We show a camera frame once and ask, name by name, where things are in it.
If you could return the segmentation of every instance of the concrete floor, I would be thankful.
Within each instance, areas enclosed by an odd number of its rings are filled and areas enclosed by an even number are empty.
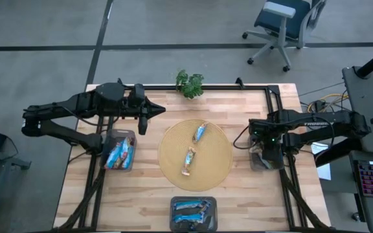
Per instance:
[[[262,0],[115,0],[105,45],[263,43],[241,38],[261,11]],[[106,0],[0,0],[0,46],[95,45]],[[373,42],[373,0],[328,0],[310,43]],[[296,83],[299,94],[342,82],[341,69],[362,65],[373,47],[289,48],[293,68],[273,50],[253,65],[256,49],[103,51],[94,83],[174,83],[179,69],[201,73],[205,83]],[[0,52],[0,132],[12,137],[18,157],[32,161],[27,172],[12,171],[0,203],[0,232],[48,230],[52,226],[70,147],[50,137],[20,132],[22,109],[65,100],[84,90],[93,51]],[[303,102],[342,93],[343,85],[307,94]],[[74,128],[76,120],[62,119]],[[334,227],[366,231],[350,214],[353,196],[325,193]]]

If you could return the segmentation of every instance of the chair wheel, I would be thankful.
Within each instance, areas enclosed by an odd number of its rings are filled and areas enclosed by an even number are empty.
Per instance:
[[[353,213],[350,217],[351,217],[353,220],[355,220],[355,221],[360,221],[359,213],[358,213],[358,212]]]

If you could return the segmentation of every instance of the wooden table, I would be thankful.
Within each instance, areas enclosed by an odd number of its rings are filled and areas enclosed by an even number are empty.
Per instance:
[[[279,87],[283,108],[300,111],[295,84],[279,84]],[[157,160],[158,145],[165,131],[182,120],[199,118],[217,124],[232,142],[248,125],[249,118],[266,117],[264,92],[205,91],[194,100],[187,100],[175,91],[146,91],[145,95],[152,102],[164,106],[166,112],[149,120],[145,136],[137,135],[133,170],[128,173],[106,172],[97,230],[169,231],[170,200],[173,196],[182,195],[215,197],[219,231],[288,230],[278,171],[252,171],[248,151],[234,148],[234,162],[228,177],[219,186],[204,192],[189,192],[175,187],[163,175]],[[119,119],[114,128],[130,129],[137,133],[137,120]],[[96,129],[79,121],[77,130],[92,133]],[[246,140],[247,136],[242,137],[239,143],[244,145]],[[71,158],[81,152],[81,147],[73,148]],[[302,195],[321,221],[329,225],[313,157],[301,152],[296,158]],[[89,161],[89,156],[83,156],[68,166],[55,227],[66,221],[83,198]],[[90,224],[92,207],[93,200],[89,205],[86,224]],[[294,199],[292,208],[298,222]]]

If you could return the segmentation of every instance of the potted plant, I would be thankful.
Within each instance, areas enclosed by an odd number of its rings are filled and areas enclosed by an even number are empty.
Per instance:
[[[195,96],[200,96],[204,93],[201,88],[203,79],[204,76],[202,74],[189,76],[183,69],[176,76],[176,90],[183,93],[185,98],[193,99]]]

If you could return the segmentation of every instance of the office chair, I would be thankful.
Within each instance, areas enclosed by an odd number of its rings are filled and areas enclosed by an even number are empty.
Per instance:
[[[266,2],[254,23],[254,27],[264,28],[267,34],[247,30],[243,33],[242,38],[247,39],[250,34],[268,39],[269,42],[249,58],[247,63],[253,64],[254,59],[267,51],[268,48],[274,49],[276,47],[287,64],[283,67],[283,71],[289,71],[291,64],[284,46],[289,43],[298,49],[303,48],[306,31],[311,32],[316,27],[325,4],[326,0],[311,0],[311,7],[308,2],[303,0],[269,0]]]

